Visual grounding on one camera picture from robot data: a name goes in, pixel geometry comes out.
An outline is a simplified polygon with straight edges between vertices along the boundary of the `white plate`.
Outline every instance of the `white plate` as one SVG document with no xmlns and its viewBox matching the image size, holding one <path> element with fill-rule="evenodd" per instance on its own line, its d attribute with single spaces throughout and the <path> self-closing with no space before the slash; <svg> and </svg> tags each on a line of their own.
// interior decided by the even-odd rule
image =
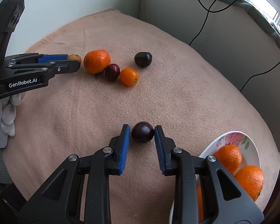
<svg viewBox="0 0 280 224">
<path fill-rule="evenodd" d="M 214 155 L 219 148 L 227 144 L 238 146 L 238 148 L 241 151 L 242 163 L 239 169 L 248 165 L 254 165 L 260 167 L 259 154 L 254 142 L 245 133 L 236 130 L 229 131 L 219 136 L 216 140 L 214 140 L 211 144 L 209 144 L 207 148 L 205 148 L 205 150 L 200 154 L 199 157 L 206 158 L 208 155 Z M 174 207 L 174 201 L 172 203 L 171 210 L 170 210 L 169 224 L 172 224 L 173 207 Z"/>
</svg>

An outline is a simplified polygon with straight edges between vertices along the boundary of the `dark purple tomato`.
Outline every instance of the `dark purple tomato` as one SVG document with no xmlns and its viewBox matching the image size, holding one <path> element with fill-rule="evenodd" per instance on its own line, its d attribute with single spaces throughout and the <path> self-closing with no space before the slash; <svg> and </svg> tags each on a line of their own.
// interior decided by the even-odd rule
<svg viewBox="0 0 280 224">
<path fill-rule="evenodd" d="M 149 52 L 139 52 L 135 55 L 134 61 L 140 67 L 147 67 L 151 64 L 153 56 Z"/>
<path fill-rule="evenodd" d="M 154 129 L 150 123 L 145 121 L 137 123 L 132 129 L 132 138 L 136 142 L 148 143 L 154 136 Z"/>
<path fill-rule="evenodd" d="M 110 81 L 115 81 L 120 74 L 120 68 L 116 64 L 110 64 L 105 70 L 105 76 Z"/>
</svg>

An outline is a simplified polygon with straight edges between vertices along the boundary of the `cable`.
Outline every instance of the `cable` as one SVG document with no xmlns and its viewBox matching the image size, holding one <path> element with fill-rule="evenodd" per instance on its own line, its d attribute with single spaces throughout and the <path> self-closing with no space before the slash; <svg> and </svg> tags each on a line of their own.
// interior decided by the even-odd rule
<svg viewBox="0 0 280 224">
<path fill-rule="evenodd" d="M 226 10 L 227 8 L 229 8 L 230 6 L 232 6 L 234 3 L 236 3 L 237 1 L 241 1 L 241 0 L 235 0 L 234 2 L 232 2 L 231 4 L 229 4 L 227 7 L 221 9 L 221 10 L 218 10 L 218 11 L 209 11 L 210 13 L 219 13 L 219 12 L 222 12 L 224 10 Z M 198 0 L 198 2 L 200 3 L 200 5 L 206 10 L 208 11 L 209 9 L 207 9 L 202 3 L 200 0 Z"/>
<path fill-rule="evenodd" d="M 217 1 L 217 0 L 214 0 L 213 3 L 211 4 L 210 8 L 208 9 L 208 13 L 207 13 L 206 18 L 205 18 L 205 20 L 204 20 L 204 23 L 203 23 L 203 25 L 202 25 L 202 27 L 201 27 L 201 30 L 200 30 L 199 33 L 194 37 L 194 39 L 192 39 L 192 41 L 191 41 L 191 43 L 189 43 L 189 45 L 191 45 L 191 44 L 193 43 L 193 41 L 194 41 L 194 40 L 200 35 L 200 33 L 202 32 L 202 30 L 203 30 L 203 28 L 204 28 L 204 25 L 205 25 L 205 23 L 206 23 L 206 20 L 208 19 L 208 15 L 210 14 L 210 10 L 211 10 L 212 6 L 215 4 L 216 1 Z"/>
<path fill-rule="evenodd" d="M 248 81 L 250 81 L 250 79 L 253 78 L 253 77 L 256 77 L 256 76 L 259 76 L 259 75 L 263 75 L 263 74 L 265 74 L 265 73 L 270 72 L 270 71 L 273 70 L 275 67 L 277 67 L 279 64 L 280 64 L 280 61 L 279 61 L 274 67 L 272 67 L 271 69 L 269 69 L 268 71 L 263 72 L 263 73 L 259 73 L 259 74 L 256 74 L 256 75 L 253 75 L 252 77 L 250 77 L 250 78 L 248 79 Z M 246 84 L 248 83 L 248 81 L 246 81 L 246 83 L 243 85 L 243 87 L 241 88 L 240 92 L 244 89 L 244 87 L 246 86 Z"/>
</svg>

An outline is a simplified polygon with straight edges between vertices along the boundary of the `metal screw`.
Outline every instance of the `metal screw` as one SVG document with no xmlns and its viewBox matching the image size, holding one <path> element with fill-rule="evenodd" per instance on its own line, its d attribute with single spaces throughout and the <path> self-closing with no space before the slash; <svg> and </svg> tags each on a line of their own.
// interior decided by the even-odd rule
<svg viewBox="0 0 280 224">
<path fill-rule="evenodd" d="M 112 148 L 111 148 L 111 147 L 105 147 L 105 148 L 103 149 L 103 152 L 104 152 L 104 153 L 110 153 L 110 152 L 112 152 Z"/>
<path fill-rule="evenodd" d="M 70 155 L 68 157 L 68 159 L 69 159 L 69 161 L 75 161 L 75 160 L 77 160 L 77 155 Z"/>
<path fill-rule="evenodd" d="M 214 156 L 210 155 L 210 156 L 208 156 L 208 160 L 209 161 L 216 161 L 217 159 Z"/>
<path fill-rule="evenodd" d="M 174 151 L 175 153 L 181 153 L 181 152 L 182 152 L 182 149 L 181 149 L 180 147 L 175 147 L 175 148 L 173 148 L 173 151 Z"/>
</svg>

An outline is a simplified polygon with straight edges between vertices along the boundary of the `white glove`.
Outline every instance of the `white glove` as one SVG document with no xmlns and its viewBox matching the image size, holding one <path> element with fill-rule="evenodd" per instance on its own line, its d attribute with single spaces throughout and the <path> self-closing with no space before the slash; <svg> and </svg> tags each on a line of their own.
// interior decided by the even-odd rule
<svg viewBox="0 0 280 224">
<path fill-rule="evenodd" d="M 15 136 L 15 107 L 24 95 L 16 94 L 0 100 L 0 148 L 6 147 L 8 136 Z"/>
</svg>

